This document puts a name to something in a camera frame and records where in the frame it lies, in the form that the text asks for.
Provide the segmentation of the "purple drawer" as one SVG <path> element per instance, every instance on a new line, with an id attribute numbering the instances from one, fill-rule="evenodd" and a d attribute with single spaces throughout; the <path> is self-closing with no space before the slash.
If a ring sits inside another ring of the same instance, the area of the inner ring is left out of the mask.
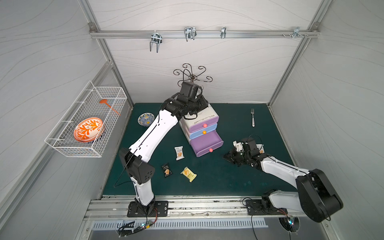
<path id="1" fill-rule="evenodd" d="M 216 130 L 190 141 L 190 145 L 197 158 L 205 154 L 212 153 L 214 150 L 220 148 L 223 144 L 224 141 Z"/>
<path id="2" fill-rule="evenodd" d="M 190 133 L 197 132 L 211 125 L 216 124 L 219 121 L 219 116 L 204 119 L 185 120 L 185 124 Z"/>

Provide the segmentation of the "blue drawer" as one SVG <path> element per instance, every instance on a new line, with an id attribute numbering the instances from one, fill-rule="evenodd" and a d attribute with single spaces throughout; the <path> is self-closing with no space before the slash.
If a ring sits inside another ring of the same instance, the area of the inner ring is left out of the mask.
<path id="1" fill-rule="evenodd" d="M 201 130 L 195 131 L 193 133 L 189 133 L 189 139 L 192 140 L 192 139 L 198 138 L 200 136 L 206 135 L 207 133 L 210 133 L 210 132 L 216 130 L 217 126 L 218 126 L 218 124 L 213 124 L 213 125 L 207 126 L 206 128 L 203 128 Z"/>

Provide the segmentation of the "white cookie packet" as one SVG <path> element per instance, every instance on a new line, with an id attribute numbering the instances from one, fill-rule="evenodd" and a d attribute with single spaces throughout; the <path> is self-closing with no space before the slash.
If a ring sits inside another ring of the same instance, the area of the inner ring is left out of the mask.
<path id="1" fill-rule="evenodd" d="M 180 147 L 174 147 L 175 151 L 176 151 L 176 161 L 179 161 L 181 159 L 184 159 L 185 156 L 184 156 L 184 152 L 183 152 L 183 146 L 180 146 Z"/>
<path id="2" fill-rule="evenodd" d="M 262 144 L 257 144 L 257 148 L 259 149 L 260 154 L 264 154 L 264 153 L 265 153 L 264 145 L 262 145 Z"/>

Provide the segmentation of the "yellow cookie packet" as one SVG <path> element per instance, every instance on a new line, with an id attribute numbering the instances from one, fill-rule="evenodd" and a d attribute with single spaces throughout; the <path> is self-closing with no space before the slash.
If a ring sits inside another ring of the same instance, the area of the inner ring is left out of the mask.
<path id="1" fill-rule="evenodd" d="M 195 174 L 191 169 L 189 169 L 188 167 L 185 167 L 183 169 L 183 171 L 181 172 L 181 175 L 185 176 L 186 178 L 188 178 L 189 182 L 191 183 L 196 177 L 197 177 L 197 174 Z"/>

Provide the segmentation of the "black cookie packet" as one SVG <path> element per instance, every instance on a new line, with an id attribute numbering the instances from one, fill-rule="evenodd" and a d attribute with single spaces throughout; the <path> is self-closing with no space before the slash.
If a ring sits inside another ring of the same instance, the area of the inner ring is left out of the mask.
<path id="1" fill-rule="evenodd" d="M 162 170 L 164 173 L 164 177 L 168 177 L 168 176 L 173 174 L 172 170 L 170 169 L 169 163 L 166 163 L 166 164 L 162 165 L 161 167 L 162 167 Z"/>

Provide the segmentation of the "white drawer cabinet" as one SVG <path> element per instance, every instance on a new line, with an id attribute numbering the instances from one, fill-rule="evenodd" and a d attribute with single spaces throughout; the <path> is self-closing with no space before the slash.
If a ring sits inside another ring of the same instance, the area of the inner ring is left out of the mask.
<path id="1" fill-rule="evenodd" d="M 190 116 L 190 115 L 186 115 L 186 118 L 187 120 L 194 120 L 194 119 L 204 119 L 204 118 L 212 118 L 214 116 L 219 116 L 217 114 L 217 112 L 214 110 L 214 108 L 211 106 L 211 104 L 209 104 L 209 106 L 207 108 L 205 108 L 204 110 L 200 111 L 197 116 Z M 186 126 L 185 124 L 185 120 L 184 118 L 182 118 L 180 121 L 179 121 L 179 124 L 180 125 L 184 125 Z"/>

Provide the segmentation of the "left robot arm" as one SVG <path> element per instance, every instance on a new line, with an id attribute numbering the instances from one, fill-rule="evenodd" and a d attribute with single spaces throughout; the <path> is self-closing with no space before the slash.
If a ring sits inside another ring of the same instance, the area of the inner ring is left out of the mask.
<path id="1" fill-rule="evenodd" d="M 151 178 L 155 168 L 148 162 L 166 134 L 186 115 L 197 115 L 209 106 L 203 95 L 192 100 L 175 94 L 162 103 L 154 122 L 129 148 L 122 148 L 119 157 L 134 184 L 136 202 L 142 207 L 155 202 Z"/>

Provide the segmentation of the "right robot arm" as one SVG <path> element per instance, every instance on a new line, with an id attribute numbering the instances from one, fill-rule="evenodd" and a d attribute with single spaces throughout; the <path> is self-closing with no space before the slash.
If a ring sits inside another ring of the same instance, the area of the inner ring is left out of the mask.
<path id="1" fill-rule="evenodd" d="M 264 211 L 293 210 L 306 214 L 316 223 L 330 220 L 344 203 L 326 174 L 319 170 L 306 170 L 282 162 L 259 151 L 231 150 L 224 155 L 231 164 L 249 165 L 266 174 L 273 175 L 293 186 L 295 192 L 271 190 L 262 195 Z"/>

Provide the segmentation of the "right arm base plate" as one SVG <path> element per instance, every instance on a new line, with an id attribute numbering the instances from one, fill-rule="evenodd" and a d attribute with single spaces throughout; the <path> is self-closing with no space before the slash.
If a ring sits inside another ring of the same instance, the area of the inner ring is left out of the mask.
<path id="1" fill-rule="evenodd" d="M 281 215 L 286 216 L 288 211 L 284 208 L 276 208 L 267 199 L 251 199 L 244 198 L 242 205 L 246 208 L 248 215 L 250 216 L 261 216 L 261 215 Z"/>

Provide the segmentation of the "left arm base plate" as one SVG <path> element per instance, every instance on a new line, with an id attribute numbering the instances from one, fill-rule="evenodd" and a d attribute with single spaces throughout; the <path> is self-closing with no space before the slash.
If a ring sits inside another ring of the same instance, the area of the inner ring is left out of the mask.
<path id="1" fill-rule="evenodd" d="M 149 205 L 144 206 L 140 201 L 130 202 L 127 212 L 128 218 L 139 217 L 166 217 L 168 215 L 168 201 L 151 201 Z"/>

